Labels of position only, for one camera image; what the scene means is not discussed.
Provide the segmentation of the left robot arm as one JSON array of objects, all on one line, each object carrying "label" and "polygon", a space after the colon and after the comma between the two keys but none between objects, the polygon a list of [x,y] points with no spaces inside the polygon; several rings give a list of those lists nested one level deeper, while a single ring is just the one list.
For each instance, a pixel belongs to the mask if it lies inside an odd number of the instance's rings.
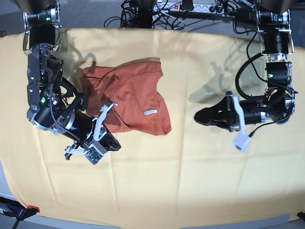
[{"label": "left robot arm", "polygon": [[[235,11],[242,22],[256,24],[260,38],[260,52],[240,67],[235,77],[235,86],[240,100],[231,91],[216,105],[198,111],[195,122],[204,126],[216,126],[230,132],[242,130],[244,125],[266,125],[271,119],[275,124],[286,123],[295,111],[295,95],[292,80],[292,63],[288,55],[294,53],[291,31],[290,8],[293,0],[255,0],[249,9]],[[263,95],[246,94],[240,85],[240,78],[248,65],[266,56],[265,70],[267,84]]]}]

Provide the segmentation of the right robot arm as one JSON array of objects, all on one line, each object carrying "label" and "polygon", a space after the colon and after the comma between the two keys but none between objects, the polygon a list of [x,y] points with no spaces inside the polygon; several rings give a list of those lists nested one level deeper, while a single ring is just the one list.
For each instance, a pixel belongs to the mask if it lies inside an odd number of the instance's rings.
[{"label": "right robot arm", "polygon": [[88,97],[63,76],[64,61],[54,56],[59,49],[60,4],[57,0],[17,0],[23,12],[24,44],[29,51],[27,68],[27,119],[37,128],[64,135],[75,142],[74,148],[89,149],[97,143],[107,151],[121,146],[107,128],[99,130],[98,119],[84,114]]}]

